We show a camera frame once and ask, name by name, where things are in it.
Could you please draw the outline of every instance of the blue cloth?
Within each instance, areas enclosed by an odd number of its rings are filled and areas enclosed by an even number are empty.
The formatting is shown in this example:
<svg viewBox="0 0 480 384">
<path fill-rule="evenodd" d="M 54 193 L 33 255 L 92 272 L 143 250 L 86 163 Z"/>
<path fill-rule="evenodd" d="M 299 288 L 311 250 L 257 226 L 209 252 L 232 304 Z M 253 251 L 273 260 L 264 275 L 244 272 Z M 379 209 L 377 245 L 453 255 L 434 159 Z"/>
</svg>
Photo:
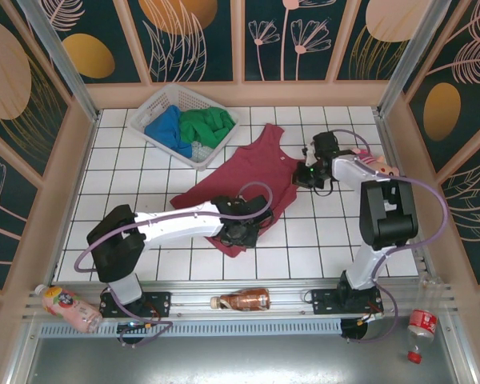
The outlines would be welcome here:
<svg viewBox="0 0 480 384">
<path fill-rule="evenodd" d="M 176 106 L 169 106 L 167 110 L 158 116 L 144 129 L 144 133 L 171 148 L 174 152 L 186 158 L 192 157 L 192 144 L 182 142 L 179 130 L 179 117 L 182 112 Z"/>
</svg>

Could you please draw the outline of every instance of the red bottle cap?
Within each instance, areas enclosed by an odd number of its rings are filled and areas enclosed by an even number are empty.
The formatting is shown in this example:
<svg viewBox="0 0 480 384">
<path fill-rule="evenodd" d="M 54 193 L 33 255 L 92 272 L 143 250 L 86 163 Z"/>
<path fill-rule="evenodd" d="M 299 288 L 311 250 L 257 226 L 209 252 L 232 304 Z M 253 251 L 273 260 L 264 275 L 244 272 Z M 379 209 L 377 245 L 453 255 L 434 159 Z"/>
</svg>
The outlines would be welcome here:
<svg viewBox="0 0 480 384">
<path fill-rule="evenodd" d="M 414 364 L 419 364 L 420 362 L 422 362 L 422 356 L 413 351 L 407 354 L 407 359 Z"/>
</svg>

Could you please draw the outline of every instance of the red tank top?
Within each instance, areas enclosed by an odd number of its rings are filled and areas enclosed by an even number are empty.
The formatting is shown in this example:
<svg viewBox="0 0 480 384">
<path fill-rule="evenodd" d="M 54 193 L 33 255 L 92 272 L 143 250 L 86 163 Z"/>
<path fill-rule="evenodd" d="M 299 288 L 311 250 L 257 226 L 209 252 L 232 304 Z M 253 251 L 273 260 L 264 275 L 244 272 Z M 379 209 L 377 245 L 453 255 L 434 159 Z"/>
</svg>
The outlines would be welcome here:
<svg viewBox="0 0 480 384">
<path fill-rule="evenodd" d="M 263 234 L 276 223 L 282 212 L 297 198 L 297 186 L 292 184 L 291 176 L 297 168 L 298 160 L 290 158 L 280 148 L 279 141 L 283 132 L 280 126 L 266 124 L 258 140 L 248 146 L 239 147 L 230 160 L 199 184 L 173 198 L 170 203 L 175 209 L 180 210 L 221 195 L 234 198 L 240 188 L 248 182 L 264 182 L 274 194 L 274 200 L 270 204 L 274 212 L 274 221 L 260 231 L 260 234 Z M 268 199 L 268 193 L 262 186 L 250 186 L 242 192 L 245 200 L 260 194 Z M 212 238 L 207 239 L 231 258 L 246 250 L 245 247 L 228 247 Z"/>
</svg>

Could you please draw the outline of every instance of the white plastic basket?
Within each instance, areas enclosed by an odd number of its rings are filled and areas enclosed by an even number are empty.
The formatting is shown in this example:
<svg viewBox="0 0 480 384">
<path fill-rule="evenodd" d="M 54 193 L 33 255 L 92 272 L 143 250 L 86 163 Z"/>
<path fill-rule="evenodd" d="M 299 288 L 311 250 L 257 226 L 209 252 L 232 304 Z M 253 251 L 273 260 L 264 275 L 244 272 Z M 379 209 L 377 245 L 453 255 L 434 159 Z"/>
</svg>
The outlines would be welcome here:
<svg viewBox="0 0 480 384">
<path fill-rule="evenodd" d="M 217 148 L 214 149 L 210 156 L 206 158 L 206 160 L 204 160 L 203 162 L 193 162 L 189 158 L 181 156 L 179 153 L 174 152 L 171 148 L 167 148 L 160 142 L 157 142 L 156 140 L 144 134 L 144 129 L 146 128 L 146 126 L 150 124 L 153 120 L 155 120 L 171 105 L 177 106 L 181 111 L 197 110 L 208 108 L 211 106 L 217 106 L 219 108 L 227 110 L 227 112 L 233 119 L 235 125 L 228 133 L 228 135 L 220 142 Z M 130 117 L 126 126 L 147 142 L 150 142 L 157 148 L 160 148 L 168 154 L 175 156 L 177 159 L 184 162 L 185 164 L 192 166 L 196 170 L 205 170 L 206 167 L 217 156 L 217 154 L 222 150 L 222 148 L 224 148 L 224 146 L 228 143 L 228 141 L 231 140 L 233 135 L 236 134 L 237 129 L 239 128 L 238 120 L 238 115 L 235 112 L 228 110 L 224 106 L 221 106 L 220 104 L 209 100 L 208 98 L 205 98 L 200 94 L 196 94 L 192 90 L 188 90 L 183 86 L 179 86 L 177 84 L 169 84 L 161 88 L 160 91 L 156 92 L 144 104 L 142 104 L 137 109 L 137 111 Z"/>
</svg>

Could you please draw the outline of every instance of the clear plastic bottle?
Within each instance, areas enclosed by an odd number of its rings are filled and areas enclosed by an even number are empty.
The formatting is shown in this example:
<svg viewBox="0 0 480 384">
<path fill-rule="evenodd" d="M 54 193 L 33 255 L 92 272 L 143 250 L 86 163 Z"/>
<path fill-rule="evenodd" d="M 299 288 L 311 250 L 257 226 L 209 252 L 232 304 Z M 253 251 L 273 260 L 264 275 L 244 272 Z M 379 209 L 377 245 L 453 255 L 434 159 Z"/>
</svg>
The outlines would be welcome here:
<svg viewBox="0 0 480 384">
<path fill-rule="evenodd" d="M 407 336 L 409 340 L 410 362 L 422 362 L 422 350 L 434 340 L 438 324 L 437 312 L 445 285 L 441 278 L 424 275 L 419 282 L 418 297 L 410 314 Z"/>
<path fill-rule="evenodd" d="M 41 296 L 42 307 L 46 312 L 64 318 L 79 332 L 95 332 L 103 321 L 98 310 L 60 286 L 48 287 L 41 284 L 36 287 L 35 293 Z"/>
<path fill-rule="evenodd" d="M 270 308 L 269 291 L 265 288 L 239 290 L 211 298 L 210 306 L 214 310 L 268 310 Z"/>
</svg>

